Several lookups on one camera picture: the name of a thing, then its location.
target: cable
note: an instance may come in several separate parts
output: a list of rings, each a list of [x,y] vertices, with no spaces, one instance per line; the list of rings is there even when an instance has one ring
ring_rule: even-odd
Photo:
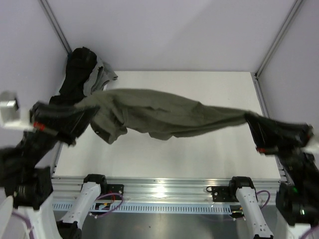
[[[29,238],[30,239],[34,239],[34,234],[33,234],[33,231],[32,231],[32,225],[31,225],[30,220],[27,217],[25,217],[25,216],[23,216],[23,215],[21,215],[19,213],[16,213],[16,212],[12,212],[12,216],[14,216],[16,218],[19,218],[20,220],[24,221],[24,223],[26,224],[27,229],[30,230]]]
[[[110,204],[114,203],[115,202],[115,195],[112,195],[112,200],[110,202]]]
[[[112,195],[114,195],[114,196],[120,196],[120,197],[122,198],[122,200],[121,200],[121,202],[120,202],[119,205],[117,205],[117,206],[116,206],[115,208],[113,208],[112,210],[110,210],[110,211],[108,211],[108,212],[106,212],[106,213],[103,213],[103,214],[101,214],[101,215],[94,215],[94,214],[92,214],[92,213],[89,213],[89,215],[90,215],[90,216],[94,216],[95,218],[101,218],[101,217],[104,217],[104,216],[110,214],[111,212],[115,211],[116,209],[118,209],[118,208],[122,205],[122,203],[124,202],[123,195],[120,194],[120,193],[108,193],[108,194],[105,194],[105,195],[102,195],[102,196],[98,197],[96,200],[100,200],[100,199],[102,199],[102,198],[105,198],[105,197],[107,197],[107,196],[112,196]]]
[[[267,204],[269,203],[269,200],[270,200],[270,192],[269,191],[267,191],[267,190],[261,190],[261,191],[259,191],[259,192],[257,192],[256,193],[256,195],[258,195],[258,194],[261,194],[261,193],[267,193],[268,194],[268,198],[267,198],[267,200],[266,200],[266,202],[263,204],[263,206],[260,208],[260,209],[263,209],[265,206],[267,206]]]
[[[213,190],[210,190],[210,191],[208,190],[208,188],[211,188],[211,189],[212,189],[212,187],[213,187],[213,186],[208,186],[208,187],[206,187],[206,192],[208,192],[208,193],[212,193],[212,192],[213,192]]]
[[[314,228],[310,228],[308,231],[306,231],[300,239],[306,239],[310,234],[314,233],[315,231],[317,231],[319,229],[319,225],[317,225]]]

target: metal pole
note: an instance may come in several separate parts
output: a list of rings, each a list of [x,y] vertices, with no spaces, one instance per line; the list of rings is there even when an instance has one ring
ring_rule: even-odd
[[[42,6],[42,9],[47,16],[49,22],[51,23],[51,26],[55,33],[57,34],[61,44],[63,45],[63,48],[65,49],[66,53],[69,54],[72,52],[71,47],[49,5],[49,2],[47,0],[38,0],[40,5]]]
[[[275,51],[277,50],[279,44],[282,42],[282,40],[284,39],[285,35],[287,34],[287,31],[289,29],[289,27],[291,26],[292,22],[294,21],[294,19],[296,18],[298,12],[300,11],[302,4],[305,2],[306,0],[296,0],[293,7],[291,8],[288,16],[286,17],[283,25],[281,26],[278,34],[276,35],[275,40],[273,41],[273,43],[271,44],[271,47],[269,48],[265,58],[263,59],[260,67],[257,70],[256,73],[256,78],[258,79],[260,74],[263,72],[263,70],[265,69],[266,65],[268,64],[269,60],[271,59],[271,57],[273,56],[273,54],[275,53]]]

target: gray cloth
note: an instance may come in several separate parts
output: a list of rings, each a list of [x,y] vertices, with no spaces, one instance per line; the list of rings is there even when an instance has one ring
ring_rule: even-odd
[[[167,140],[192,137],[220,128],[246,123],[247,111],[205,106],[181,96],[140,89],[95,92],[76,107],[96,106],[100,110],[91,127],[108,144],[127,133],[127,128]]]
[[[110,82],[114,81],[118,76],[113,71],[112,67],[103,62],[100,57],[96,58],[96,65],[90,74],[89,79],[84,83],[83,94],[85,96],[92,95],[95,91],[102,91],[104,86]]]

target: white panel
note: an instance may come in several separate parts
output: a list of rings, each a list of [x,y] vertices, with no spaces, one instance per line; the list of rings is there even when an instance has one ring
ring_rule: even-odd
[[[305,1],[269,65],[261,86],[270,113],[319,129],[319,1]]]
[[[294,0],[50,0],[72,48],[116,70],[255,72]]]
[[[207,105],[261,113],[250,73],[234,72],[117,72],[115,88],[146,88],[175,93]],[[260,156],[247,125],[191,138],[160,141],[130,130],[112,145],[91,128],[75,147],[64,146],[56,176],[143,178],[278,179],[275,159]]]

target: black cloth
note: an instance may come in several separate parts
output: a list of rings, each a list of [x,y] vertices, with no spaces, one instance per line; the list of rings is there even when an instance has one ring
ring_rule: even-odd
[[[52,97],[50,104],[72,106],[80,102],[85,97],[83,86],[97,63],[96,59],[96,54],[90,49],[76,48],[68,57],[60,95]]]

